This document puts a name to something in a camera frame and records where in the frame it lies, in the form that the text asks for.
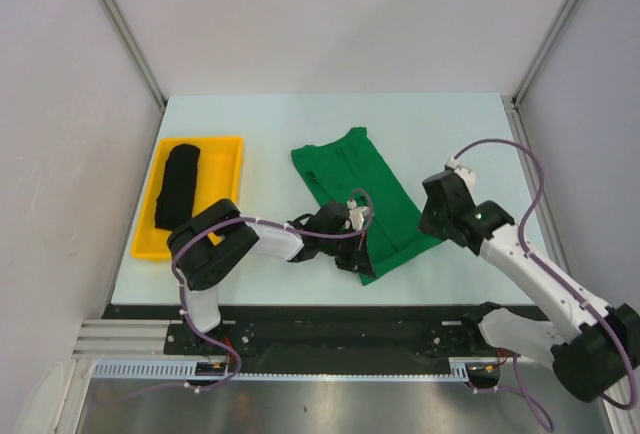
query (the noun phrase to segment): green cloth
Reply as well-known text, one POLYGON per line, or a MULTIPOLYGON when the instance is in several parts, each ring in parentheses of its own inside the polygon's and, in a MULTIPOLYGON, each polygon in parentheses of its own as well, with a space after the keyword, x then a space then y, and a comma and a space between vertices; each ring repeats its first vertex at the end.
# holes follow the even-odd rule
MULTIPOLYGON (((440 241, 418 231, 420 211, 367 137, 364 127, 325 146, 304 146, 291 151, 298 173, 320 205, 346 202, 357 187, 374 204, 367 242, 376 279, 404 264, 440 241)), ((364 205, 359 198, 358 204, 364 205)), ((360 276, 363 285, 375 279, 360 276)))

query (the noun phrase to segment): white robotic arm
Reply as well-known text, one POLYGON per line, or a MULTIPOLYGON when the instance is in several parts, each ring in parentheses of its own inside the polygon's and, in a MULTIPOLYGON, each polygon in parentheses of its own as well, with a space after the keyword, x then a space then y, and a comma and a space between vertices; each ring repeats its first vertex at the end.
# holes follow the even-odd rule
POLYGON ((486 303, 470 317, 480 337, 489 346, 517 352, 553 369, 578 399, 595 399, 626 372, 610 333, 596 315, 622 342, 632 368, 640 362, 640 317, 626 304, 614 309, 587 291, 526 238, 527 245, 522 246, 518 225, 508 213, 492 201, 473 202, 470 191, 474 183, 473 172, 454 159, 443 172, 426 179, 423 186, 428 199, 421 231, 453 240, 497 267, 549 319, 533 321, 486 303), (579 293, 584 302, 569 289, 579 293))
POLYGON ((216 202, 174 230, 167 241, 173 262, 182 271, 182 300, 194 327, 208 332, 220 324, 218 284, 248 253, 303 262, 324 252, 340 269, 373 276, 366 233, 360 234, 369 216, 369 208, 358 207, 355 201, 330 202, 315 215, 278 224, 241 217, 229 199, 216 202), (204 235, 207 232, 223 240, 214 245, 204 235))

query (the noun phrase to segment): black cloth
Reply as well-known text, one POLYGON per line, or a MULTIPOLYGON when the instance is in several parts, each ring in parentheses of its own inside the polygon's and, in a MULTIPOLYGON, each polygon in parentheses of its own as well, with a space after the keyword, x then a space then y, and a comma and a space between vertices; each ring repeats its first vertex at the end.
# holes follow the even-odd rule
POLYGON ((180 144, 171 149, 164 167, 162 190, 156 200, 158 229, 174 230, 191 219, 196 195, 200 149, 180 144))

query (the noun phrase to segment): metal frame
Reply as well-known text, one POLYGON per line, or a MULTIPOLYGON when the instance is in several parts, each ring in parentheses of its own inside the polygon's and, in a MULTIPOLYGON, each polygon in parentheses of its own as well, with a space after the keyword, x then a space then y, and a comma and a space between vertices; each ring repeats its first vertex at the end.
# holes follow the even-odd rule
MULTIPOLYGON (((149 93, 153 97, 154 101, 160 108, 161 112, 167 104, 167 100, 161 92, 160 86, 153 74, 148 62, 145 59, 142 50, 135 40, 131 29, 126 22, 122 11, 120 10, 116 0, 99 0, 102 5, 105 15, 111 22, 114 30, 120 40, 123 47, 136 67, 137 71, 141 75, 149 93)), ((575 11, 580 0, 564 0, 563 5, 550 26, 545 38, 538 49, 532 63, 530 64, 527 72, 520 83, 515 94, 508 99, 505 99, 505 111, 509 124, 511 126, 513 137, 516 141, 529 146, 529 140, 527 138, 526 130, 522 123, 521 115, 519 112, 519 106, 528 93, 532 82, 539 74, 545 60, 550 55, 553 47, 557 43, 560 35, 570 20, 571 15, 575 11)), ((159 129, 161 123, 161 117, 158 119, 156 132, 159 129)), ((153 155, 153 146, 149 150, 149 158, 153 155)), ((522 165, 525 171, 525 178, 527 180, 529 189, 534 192, 537 186, 537 177, 532 163, 525 157, 521 156, 522 165)), ((139 194, 144 184, 144 176, 140 182, 139 189, 136 192, 139 194)), ((543 231, 543 237, 545 244, 549 250, 551 258, 566 272, 569 272, 569 268, 566 262, 566 256, 560 242, 558 230, 553 218, 551 206, 546 195, 543 197, 541 205, 538 209, 538 216, 540 225, 543 231)), ((131 215, 131 222, 133 222, 134 213, 131 215)), ((126 236, 123 241, 121 252, 124 252, 126 245, 126 236)), ((108 303, 108 298, 105 299, 104 306, 108 303)), ((73 434, 76 432, 77 426, 80 421, 82 408, 85 400, 85 396, 88 391, 89 382, 91 380, 94 368, 100 363, 103 366, 116 366, 119 362, 129 361, 130 363, 140 362, 149 363, 149 365, 155 363, 161 363, 163 365, 169 365, 172 362, 179 362, 184 364, 185 362, 196 362, 198 357, 185 357, 185 356, 165 356, 163 354, 163 347, 165 342, 165 336, 167 328, 171 321, 128 321, 128 320, 87 320, 83 323, 78 341, 76 343, 70 369, 70 377, 68 382, 68 390, 65 396, 64 404, 61 406, 61 412, 59 417, 58 426, 56 428, 57 434, 73 434)), ((476 358, 475 362, 489 361, 489 359, 476 358)), ((464 366, 465 359, 452 358, 452 372, 460 374, 464 371, 460 370, 460 366, 464 366)), ((123 371, 117 371, 119 376, 123 375, 123 371)), ((429 376, 417 376, 419 379, 412 380, 425 380, 425 377, 429 376)), ((365 377, 361 380, 371 381, 373 378, 365 377)), ((406 381, 407 379, 398 378, 397 380, 406 381)), ((609 390, 610 395, 615 398, 624 398, 627 394, 625 387, 618 383, 612 389, 609 390)), ((627 434, 638 432, 636 426, 640 426, 640 416, 638 412, 626 412, 613 409, 610 406, 606 406, 606 413, 611 422, 612 431, 614 434, 627 434)))
MULTIPOLYGON (((171 381, 215 381, 224 374, 198 375, 198 363, 216 362, 211 359, 186 360, 113 360, 102 359, 96 364, 92 379, 147 379, 171 381)), ((385 375, 385 376, 341 376, 341 375, 298 375, 298 374, 244 374, 239 373, 238 381, 348 381, 348 382, 467 382, 467 368, 464 362, 449 361, 450 374, 427 375, 385 375)))
MULTIPOLYGON (((513 135, 514 141, 522 144, 528 149, 531 149, 531 143, 529 142, 527 132, 525 131, 520 110, 516 107, 514 101, 509 98, 503 98, 503 104, 505 112, 507 113, 507 120, 509 121, 509 127, 511 127, 511 134, 513 135)), ((531 159, 522 152, 518 151, 518 156, 520 156, 520 163, 524 169, 524 177, 527 181, 529 191, 531 192, 531 197, 533 198, 539 185, 535 166, 531 159)), ((567 256, 564 248, 562 247, 562 242, 560 241, 558 227, 553 217, 551 204, 549 203, 549 198, 547 197, 546 192, 542 195, 536 214, 538 216, 540 229, 542 230, 542 238, 547 247, 549 257, 564 272, 571 275, 567 256)))
POLYGON ((147 60, 140 49, 140 45, 136 41, 127 21, 122 15, 122 11, 118 7, 116 0, 98 0, 102 5, 104 12, 111 22, 111 25, 116 31, 116 34, 122 41, 122 46, 129 55, 131 62, 136 67, 136 70, 142 77, 145 86, 149 90, 149 93, 158 104, 158 107, 162 112, 167 105, 167 99, 162 95, 158 81, 154 76, 147 60))
POLYGON ((581 0, 564 0, 564 2, 562 3, 560 11, 558 11, 558 14, 556 14, 556 17, 551 23, 551 27, 545 34, 544 40, 538 48, 533 61, 529 65, 526 74, 524 75, 522 81, 520 82, 520 85, 518 86, 518 89, 516 89, 516 92, 513 95, 513 102, 516 107, 519 107, 522 104, 522 101, 529 92, 531 84, 538 76, 540 69, 542 68, 546 59, 549 57, 549 54, 558 42, 560 35, 569 23, 571 15, 576 10, 576 7, 580 3, 580 1, 581 0))

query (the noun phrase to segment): white wall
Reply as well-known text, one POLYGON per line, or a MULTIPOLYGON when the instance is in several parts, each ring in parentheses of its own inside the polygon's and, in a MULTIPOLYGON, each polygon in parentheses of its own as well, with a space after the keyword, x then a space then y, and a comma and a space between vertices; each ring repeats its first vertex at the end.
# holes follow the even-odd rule
POLYGON ((513 94, 563 0, 118 0, 164 94, 513 94))
POLYGON ((640 0, 584 0, 522 109, 573 274, 640 309, 640 0))
POLYGON ((159 112, 97 0, 0 0, 0 430, 105 296, 159 112))

